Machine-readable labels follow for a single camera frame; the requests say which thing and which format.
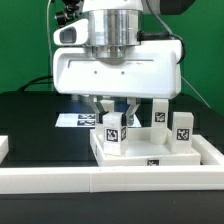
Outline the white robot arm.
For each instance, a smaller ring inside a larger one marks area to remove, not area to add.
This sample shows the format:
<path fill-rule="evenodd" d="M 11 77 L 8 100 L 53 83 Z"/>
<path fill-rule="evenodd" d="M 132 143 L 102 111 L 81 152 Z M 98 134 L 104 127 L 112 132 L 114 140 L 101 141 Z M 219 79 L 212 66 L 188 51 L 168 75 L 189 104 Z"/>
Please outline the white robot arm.
<path fill-rule="evenodd" d="M 63 0 L 54 33 L 53 80 L 64 94 L 124 97 L 132 122 L 138 100 L 172 99 L 181 91 L 186 50 L 170 29 L 142 30 L 145 13 L 180 15 L 196 0 Z"/>

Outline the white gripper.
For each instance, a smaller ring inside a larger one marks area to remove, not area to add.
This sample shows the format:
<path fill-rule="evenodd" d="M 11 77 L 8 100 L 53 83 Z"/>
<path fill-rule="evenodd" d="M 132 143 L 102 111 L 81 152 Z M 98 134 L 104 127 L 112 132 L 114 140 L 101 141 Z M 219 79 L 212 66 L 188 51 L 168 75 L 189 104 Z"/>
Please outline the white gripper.
<path fill-rule="evenodd" d="M 96 59 L 88 48 L 60 48 L 53 59 L 54 86 L 60 93 L 90 95 L 99 124 L 107 111 L 96 96 L 127 97 L 126 123 L 132 126 L 138 98 L 172 99 L 180 93 L 180 57 L 178 40 L 143 42 L 128 48 L 123 59 Z"/>

